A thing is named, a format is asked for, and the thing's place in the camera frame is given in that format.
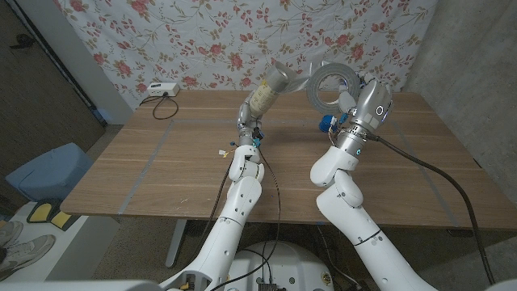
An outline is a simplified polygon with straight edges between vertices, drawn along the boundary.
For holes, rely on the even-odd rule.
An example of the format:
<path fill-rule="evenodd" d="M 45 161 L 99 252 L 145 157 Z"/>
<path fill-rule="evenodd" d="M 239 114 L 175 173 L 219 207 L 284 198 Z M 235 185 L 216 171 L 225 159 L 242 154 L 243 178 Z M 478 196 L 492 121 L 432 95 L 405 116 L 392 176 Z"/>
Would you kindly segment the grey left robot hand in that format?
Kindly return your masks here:
<path fill-rule="evenodd" d="M 261 140 L 264 138 L 262 131 L 262 117 L 251 115 L 251 106 L 245 100 L 239 108 L 237 114 L 238 144 L 240 146 L 260 147 Z"/>

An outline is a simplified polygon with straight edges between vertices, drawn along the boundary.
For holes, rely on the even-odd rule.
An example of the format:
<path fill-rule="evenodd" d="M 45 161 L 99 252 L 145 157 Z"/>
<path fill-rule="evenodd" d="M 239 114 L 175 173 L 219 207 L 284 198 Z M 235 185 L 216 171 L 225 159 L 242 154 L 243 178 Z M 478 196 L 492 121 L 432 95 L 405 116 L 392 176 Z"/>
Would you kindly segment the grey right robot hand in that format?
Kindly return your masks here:
<path fill-rule="evenodd" d="M 390 85 L 371 73 L 359 73 L 359 95 L 354 98 L 351 89 L 342 91 L 338 107 L 346 113 L 351 124 L 357 124 L 374 133 L 384 122 L 393 107 Z"/>

